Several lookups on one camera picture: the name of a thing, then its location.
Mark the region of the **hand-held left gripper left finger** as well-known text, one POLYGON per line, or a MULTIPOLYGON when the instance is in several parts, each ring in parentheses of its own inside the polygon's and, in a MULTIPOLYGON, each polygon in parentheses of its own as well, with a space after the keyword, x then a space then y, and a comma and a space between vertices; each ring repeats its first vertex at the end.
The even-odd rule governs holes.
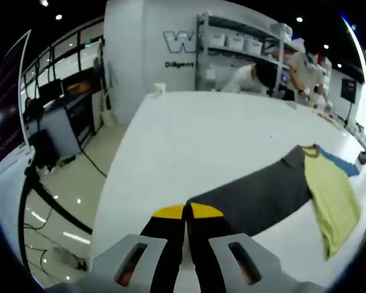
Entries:
POLYGON ((128 234, 93 261, 108 292, 173 292, 182 262, 184 205, 156 211, 140 234, 128 234))

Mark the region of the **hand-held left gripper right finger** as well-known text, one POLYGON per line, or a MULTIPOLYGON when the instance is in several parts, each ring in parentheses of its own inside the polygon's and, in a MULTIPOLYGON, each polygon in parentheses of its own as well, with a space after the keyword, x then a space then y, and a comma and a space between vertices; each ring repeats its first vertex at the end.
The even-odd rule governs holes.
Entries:
POLYGON ((201 292, 289 292, 280 260, 223 213, 199 203, 185 206, 188 240, 201 292))

